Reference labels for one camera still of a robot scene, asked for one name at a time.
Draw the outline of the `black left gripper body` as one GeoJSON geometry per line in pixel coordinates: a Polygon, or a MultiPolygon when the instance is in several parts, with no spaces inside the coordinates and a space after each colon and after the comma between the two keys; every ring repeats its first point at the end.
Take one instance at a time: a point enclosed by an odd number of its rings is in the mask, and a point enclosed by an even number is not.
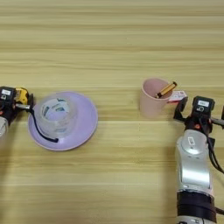
{"type": "Polygon", "coordinates": [[[0,101],[0,124],[11,125],[21,111],[29,111],[31,105],[21,101],[0,101]]]}

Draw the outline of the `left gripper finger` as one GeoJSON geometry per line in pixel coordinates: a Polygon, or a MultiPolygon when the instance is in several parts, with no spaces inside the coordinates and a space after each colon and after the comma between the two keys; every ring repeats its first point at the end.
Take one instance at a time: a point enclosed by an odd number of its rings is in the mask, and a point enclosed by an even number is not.
{"type": "Polygon", "coordinates": [[[34,106],[34,96],[33,96],[33,94],[29,95],[28,106],[29,106],[29,110],[28,111],[31,112],[33,110],[33,106],[34,106]]]}

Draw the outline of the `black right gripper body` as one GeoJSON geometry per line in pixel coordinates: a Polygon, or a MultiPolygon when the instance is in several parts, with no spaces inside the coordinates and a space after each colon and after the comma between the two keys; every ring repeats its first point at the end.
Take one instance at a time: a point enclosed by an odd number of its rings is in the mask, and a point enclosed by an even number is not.
{"type": "Polygon", "coordinates": [[[211,115],[189,115],[185,120],[185,130],[196,130],[205,135],[213,131],[213,125],[219,125],[224,129],[224,118],[214,118],[211,115]]]}

